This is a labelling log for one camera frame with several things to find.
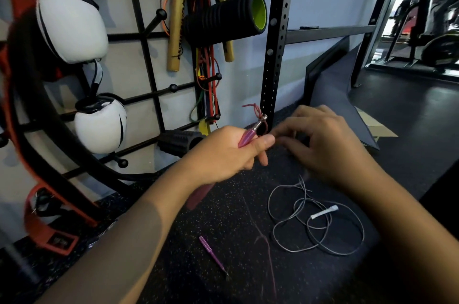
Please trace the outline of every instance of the person's right hand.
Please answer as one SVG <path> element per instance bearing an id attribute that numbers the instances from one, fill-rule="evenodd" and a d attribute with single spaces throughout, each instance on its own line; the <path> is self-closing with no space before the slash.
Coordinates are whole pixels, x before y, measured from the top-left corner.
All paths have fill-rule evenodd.
<path id="1" fill-rule="evenodd" d="M 295 139 L 296 133 L 310 137 L 309 147 Z M 359 186 L 364 176 L 383 172 L 344 118 L 327 106 L 301 105 L 271 134 L 315 176 L 345 191 Z"/>

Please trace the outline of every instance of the gym floor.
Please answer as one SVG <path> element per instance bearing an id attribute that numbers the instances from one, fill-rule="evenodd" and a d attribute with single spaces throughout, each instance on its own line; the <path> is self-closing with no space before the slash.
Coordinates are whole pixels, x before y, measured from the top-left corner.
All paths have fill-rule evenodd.
<path id="1" fill-rule="evenodd" d="M 362 85 L 350 95 L 353 104 L 399 136 L 380 139 L 381 150 L 373 155 L 390 175 L 420 198 L 457 159 L 459 84 L 371 70 L 363 71 L 359 82 Z M 295 107 L 277 112 L 276 122 L 289 116 Z M 258 238 L 257 228 L 270 238 L 273 222 L 266 209 L 268 195 L 279 184 L 295 184 L 304 170 L 282 148 L 274 148 L 268 156 L 269 167 L 256 165 L 252 171 L 216 185 L 194 211 L 180 212 L 139 303 L 409 303 L 396 267 L 371 222 L 345 196 L 313 180 L 307 185 L 314 197 L 345 203 L 356 211 L 365 227 L 365 243 L 351 256 L 336 257 L 319 249 L 290 254 L 270 241 L 274 295 L 267 245 Z M 294 189 L 279 191 L 273 214 L 288 216 L 300 195 Z M 130 203 L 114 195 L 102 204 L 113 208 L 113 218 Z M 341 214 L 344 218 L 333 220 L 330 238 L 326 239 L 330 248 L 348 251 L 359 244 L 359 230 L 346 216 Z M 56 223 L 74 233 L 81 228 L 68 220 Z M 107 220 L 100 228 L 109 223 Z M 95 231 L 79 231 L 83 242 L 66 259 L 37 250 L 27 239 L 16 243 L 43 282 L 18 290 L 15 302 L 32 303 L 83 254 L 85 243 Z M 199 243 L 200 235 L 227 267 L 229 279 Z M 304 228 L 296 221 L 282 226 L 279 238 L 291 248 L 309 243 Z"/>

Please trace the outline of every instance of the gray mat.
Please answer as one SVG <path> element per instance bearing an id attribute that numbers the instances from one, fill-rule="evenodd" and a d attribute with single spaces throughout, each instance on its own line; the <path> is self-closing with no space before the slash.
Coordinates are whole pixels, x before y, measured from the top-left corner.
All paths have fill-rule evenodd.
<path id="1" fill-rule="evenodd" d="M 370 130 L 347 96 L 359 47 L 355 47 L 339 61 L 320 73 L 314 86 L 310 105 L 312 107 L 327 105 L 337 115 L 344 117 L 360 141 L 367 146 L 379 149 Z"/>

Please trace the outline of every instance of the wall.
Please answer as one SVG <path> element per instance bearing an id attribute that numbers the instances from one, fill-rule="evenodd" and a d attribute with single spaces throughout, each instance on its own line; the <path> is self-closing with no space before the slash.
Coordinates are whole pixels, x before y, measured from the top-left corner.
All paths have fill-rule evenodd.
<path id="1" fill-rule="evenodd" d="M 148 24 L 159 7 L 159 0 L 140 0 L 144 23 Z M 300 25 L 332 27 L 342 25 L 365 25 L 376 0 L 292 0 L 290 28 Z M 131 0 L 96 0 L 108 33 L 137 32 Z M 0 39 L 5 39 L 7 23 L 11 21 L 9 0 L 0 0 Z M 223 80 L 217 90 L 222 118 L 219 126 L 231 124 L 246 126 L 255 121 L 253 111 L 241 109 L 246 103 L 259 103 L 264 64 L 267 31 L 260 36 L 234 42 L 236 61 L 225 63 L 221 45 L 215 46 L 216 58 L 220 63 Z M 285 48 L 280 74 L 276 109 L 299 99 L 304 85 L 306 65 L 326 51 L 339 39 L 299 43 Z M 353 46 L 361 37 L 353 37 Z M 166 71 L 167 41 L 149 41 L 155 79 L 158 88 L 170 83 L 182 84 L 192 81 L 191 53 L 185 46 L 180 72 Z M 114 92 L 123 98 L 149 92 L 146 67 L 139 42 L 111 43 L 103 59 L 104 79 L 100 90 Z M 59 82 L 47 84 L 47 90 L 59 112 L 67 112 L 82 96 L 78 82 L 72 76 Z M 195 103 L 192 89 L 169 94 L 160 98 L 166 129 L 189 123 L 189 112 Z M 158 123 L 152 100 L 127 106 L 128 130 L 122 147 L 128 147 L 158 135 Z M 58 171 L 66 172 L 76 165 L 68 159 L 42 132 L 28 134 L 34 147 Z M 128 168 L 112 168 L 123 172 L 152 172 L 170 164 L 176 157 L 159 151 L 155 145 L 134 152 L 126 158 Z M 34 185 L 33 179 L 18 162 L 11 144 L 0 149 L 0 227 L 11 240 L 25 236 L 22 228 L 22 209 L 28 191 Z M 111 191 L 88 175 L 71 180 L 93 200 L 110 194 Z"/>

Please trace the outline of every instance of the pink handle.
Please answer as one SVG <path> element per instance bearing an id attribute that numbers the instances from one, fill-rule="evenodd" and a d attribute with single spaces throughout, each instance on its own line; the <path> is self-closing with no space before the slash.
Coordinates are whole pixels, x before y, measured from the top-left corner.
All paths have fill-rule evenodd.
<path id="1" fill-rule="evenodd" d="M 238 148 L 248 145 L 250 141 L 252 141 L 252 139 L 255 137 L 255 134 L 256 132 L 253 129 L 246 130 L 237 145 Z M 213 186 L 215 186 L 215 183 L 205 184 L 192 192 L 185 204 L 188 210 L 193 210 L 196 208 L 201 200 L 203 200 L 207 193 L 209 193 L 209 191 L 213 188 Z"/>

